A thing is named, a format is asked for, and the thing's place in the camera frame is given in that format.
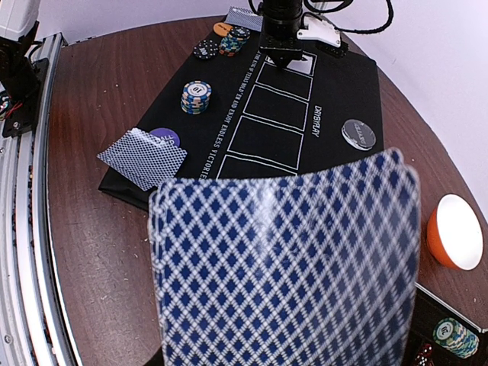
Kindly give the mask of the aluminium front rail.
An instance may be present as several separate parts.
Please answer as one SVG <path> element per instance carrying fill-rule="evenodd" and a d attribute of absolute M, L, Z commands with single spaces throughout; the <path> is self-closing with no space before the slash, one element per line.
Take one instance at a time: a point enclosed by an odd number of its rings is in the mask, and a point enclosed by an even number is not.
<path fill-rule="evenodd" d="M 56 264 L 48 199 L 48 134 L 62 34 L 34 54 L 47 60 L 37 126 L 1 139 L 1 363 L 81 365 Z"/>

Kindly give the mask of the black poker table mat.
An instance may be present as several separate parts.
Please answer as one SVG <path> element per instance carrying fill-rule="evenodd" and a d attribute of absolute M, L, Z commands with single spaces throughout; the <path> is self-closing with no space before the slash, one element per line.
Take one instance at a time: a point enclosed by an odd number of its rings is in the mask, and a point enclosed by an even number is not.
<path fill-rule="evenodd" d="M 317 172 L 354 162 L 384 147 L 380 90 L 375 61 L 349 52 L 317 55 L 314 76 L 281 74 L 264 64 L 252 34 L 233 57 L 209 60 L 190 56 L 169 80 L 138 123 L 150 132 L 174 130 L 187 151 L 178 175 L 183 178 L 267 178 Z M 181 109 L 184 86 L 210 84 L 207 110 Z M 367 124 L 377 142 L 369 151 L 342 137 L 349 119 Z"/>

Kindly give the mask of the grey playing card deck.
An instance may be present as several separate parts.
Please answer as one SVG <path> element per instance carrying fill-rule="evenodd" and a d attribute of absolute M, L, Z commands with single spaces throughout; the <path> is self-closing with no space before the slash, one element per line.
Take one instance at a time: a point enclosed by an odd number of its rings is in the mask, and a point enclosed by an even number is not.
<path fill-rule="evenodd" d="M 420 183 L 398 149 L 304 175 L 173 178 L 148 231 L 163 364 L 401 364 Z"/>

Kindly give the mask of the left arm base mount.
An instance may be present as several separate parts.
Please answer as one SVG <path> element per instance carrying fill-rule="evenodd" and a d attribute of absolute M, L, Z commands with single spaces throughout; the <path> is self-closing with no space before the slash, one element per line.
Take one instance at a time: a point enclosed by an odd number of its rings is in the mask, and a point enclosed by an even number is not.
<path fill-rule="evenodd" d="M 1 84 L 9 100 L 2 136 L 20 136 L 34 130 L 40 117 L 43 87 L 50 61 L 31 59 L 43 44 L 34 38 L 39 22 L 19 40 L 1 39 Z"/>

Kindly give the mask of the clear grey dealer button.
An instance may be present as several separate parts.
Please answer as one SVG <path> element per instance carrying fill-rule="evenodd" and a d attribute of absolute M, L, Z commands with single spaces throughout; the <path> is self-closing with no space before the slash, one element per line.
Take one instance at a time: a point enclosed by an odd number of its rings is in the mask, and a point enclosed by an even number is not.
<path fill-rule="evenodd" d="M 342 125 L 342 137 L 355 149 L 361 151 L 371 150 L 377 142 L 374 131 L 364 122 L 349 119 Z"/>

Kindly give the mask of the poker chip stack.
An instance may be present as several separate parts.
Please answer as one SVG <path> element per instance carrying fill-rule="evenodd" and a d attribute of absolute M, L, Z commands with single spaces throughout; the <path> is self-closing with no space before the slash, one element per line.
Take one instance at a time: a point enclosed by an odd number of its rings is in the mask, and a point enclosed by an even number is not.
<path fill-rule="evenodd" d="M 200 80 L 188 82 L 181 94 L 181 109 L 187 114 L 201 114 L 210 104 L 212 88 Z"/>
<path fill-rule="evenodd" d="M 219 53 L 224 56 L 235 56 L 246 44 L 250 36 L 250 29 L 240 26 L 233 27 L 221 40 Z"/>

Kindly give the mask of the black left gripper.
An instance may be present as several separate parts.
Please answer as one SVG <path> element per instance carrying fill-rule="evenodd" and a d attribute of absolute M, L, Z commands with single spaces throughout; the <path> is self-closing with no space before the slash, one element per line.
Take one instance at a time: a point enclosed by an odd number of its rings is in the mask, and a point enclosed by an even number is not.
<path fill-rule="evenodd" d="M 270 34 L 261 33 L 259 49 L 273 63 L 290 63 L 294 60 L 301 60 L 303 55 L 303 42 L 295 36 L 279 40 Z"/>

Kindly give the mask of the aluminium poker chip case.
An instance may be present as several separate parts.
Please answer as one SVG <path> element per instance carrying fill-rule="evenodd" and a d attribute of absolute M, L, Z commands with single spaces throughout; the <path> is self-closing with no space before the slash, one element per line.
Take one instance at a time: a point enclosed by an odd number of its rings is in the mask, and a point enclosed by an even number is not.
<path fill-rule="evenodd" d="M 403 365 L 486 365 L 487 330 L 416 285 Z"/>

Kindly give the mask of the dealt card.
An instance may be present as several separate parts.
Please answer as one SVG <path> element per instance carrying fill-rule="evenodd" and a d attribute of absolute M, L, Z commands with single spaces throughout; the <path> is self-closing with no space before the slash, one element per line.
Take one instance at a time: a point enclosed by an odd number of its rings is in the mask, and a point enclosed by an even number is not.
<path fill-rule="evenodd" d="M 260 32 L 262 29 L 263 17 L 255 14 L 249 9 L 231 6 L 225 19 L 225 23 L 233 26 L 240 26 L 251 31 Z"/>
<path fill-rule="evenodd" d="M 134 127 L 97 157 L 142 191 L 173 178 L 187 151 L 162 138 Z"/>

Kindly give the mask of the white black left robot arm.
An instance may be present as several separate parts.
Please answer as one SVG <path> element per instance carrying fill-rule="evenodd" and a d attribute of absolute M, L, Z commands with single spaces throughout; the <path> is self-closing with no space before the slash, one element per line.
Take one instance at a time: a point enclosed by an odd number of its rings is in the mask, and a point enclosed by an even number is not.
<path fill-rule="evenodd" d="M 291 61 L 300 60 L 303 42 L 297 38 L 303 14 L 301 1 L 264 0 L 258 6 L 262 16 L 259 39 L 260 52 L 268 56 L 279 69 Z"/>

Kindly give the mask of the poker chip row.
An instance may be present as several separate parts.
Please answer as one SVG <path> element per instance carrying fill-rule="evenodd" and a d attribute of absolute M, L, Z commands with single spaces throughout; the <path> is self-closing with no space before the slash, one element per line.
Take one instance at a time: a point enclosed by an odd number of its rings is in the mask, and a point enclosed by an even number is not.
<path fill-rule="evenodd" d="M 432 336 L 435 343 L 462 359 L 476 354 L 480 344 L 477 335 L 451 317 L 440 320 Z"/>

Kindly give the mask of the purple small blind button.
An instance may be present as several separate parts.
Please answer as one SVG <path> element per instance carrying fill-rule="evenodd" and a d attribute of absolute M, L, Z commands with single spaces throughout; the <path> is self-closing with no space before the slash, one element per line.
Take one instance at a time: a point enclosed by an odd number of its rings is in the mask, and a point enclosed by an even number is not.
<path fill-rule="evenodd" d="M 180 137 L 179 135 L 174 131 L 169 128 L 165 127 L 159 127 L 156 129 L 153 129 L 149 132 L 153 136 L 157 136 L 161 140 L 164 140 L 167 143 L 171 143 L 176 147 L 179 147 L 181 145 Z"/>

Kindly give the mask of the white orange bowl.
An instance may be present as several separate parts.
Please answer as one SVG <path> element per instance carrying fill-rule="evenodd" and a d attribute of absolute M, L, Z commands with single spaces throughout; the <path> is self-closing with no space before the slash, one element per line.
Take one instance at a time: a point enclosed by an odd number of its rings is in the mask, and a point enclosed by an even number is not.
<path fill-rule="evenodd" d="M 446 194 L 427 224 L 430 253 L 447 268 L 471 271 L 483 256 L 483 234 L 473 208 L 456 194 Z"/>

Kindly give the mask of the orange big blind button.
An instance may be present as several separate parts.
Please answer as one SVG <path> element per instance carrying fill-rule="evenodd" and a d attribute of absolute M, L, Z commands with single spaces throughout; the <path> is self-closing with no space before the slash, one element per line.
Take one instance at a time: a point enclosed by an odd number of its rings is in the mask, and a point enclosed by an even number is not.
<path fill-rule="evenodd" d="M 219 37 L 226 37 L 232 29 L 233 26 L 231 24 L 227 24 L 224 22 L 217 22 L 213 26 L 213 32 Z"/>

